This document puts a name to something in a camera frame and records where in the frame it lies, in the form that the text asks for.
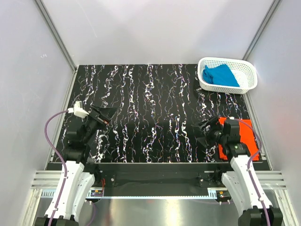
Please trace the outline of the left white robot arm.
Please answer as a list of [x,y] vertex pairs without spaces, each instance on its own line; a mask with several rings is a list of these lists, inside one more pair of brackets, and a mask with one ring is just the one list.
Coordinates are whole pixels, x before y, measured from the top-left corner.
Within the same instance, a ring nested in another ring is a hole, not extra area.
[[91,105],[84,110],[81,101],[73,107],[57,113],[71,113],[84,120],[76,131],[67,133],[68,144],[64,153],[59,153],[48,137],[48,128],[44,128],[45,138],[62,163],[62,172],[52,202],[43,217],[35,220],[36,226],[77,226],[79,215],[92,186],[104,183],[99,166],[89,163],[89,141],[99,130],[110,124],[117,108],[101,108]]

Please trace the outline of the blue t shirt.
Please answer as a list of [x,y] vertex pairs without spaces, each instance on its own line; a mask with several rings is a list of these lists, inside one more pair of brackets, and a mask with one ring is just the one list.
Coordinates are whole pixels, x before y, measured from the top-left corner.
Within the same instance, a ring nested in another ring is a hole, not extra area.
[[202,72],[203,79],[206,83],[212,85],[239,87],[239,84],[226,64],[222,64],[215,68],[205,66]]

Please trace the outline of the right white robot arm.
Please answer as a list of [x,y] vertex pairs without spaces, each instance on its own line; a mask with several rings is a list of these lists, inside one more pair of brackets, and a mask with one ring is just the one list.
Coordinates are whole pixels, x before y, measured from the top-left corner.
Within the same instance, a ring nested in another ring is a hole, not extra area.
[[231,118],[220,122],[217,116],[199,122],[196,126],[203,135],[197,141],[206,149],[220,145],[230,163],[230,171],[217,169],[212,180],[227,188],[238,211],[238,225],[280,226],[284,220],[281,209],[273,206],[253,167],[257,153],[251,153],[242,141],[240,125],[243,123]]

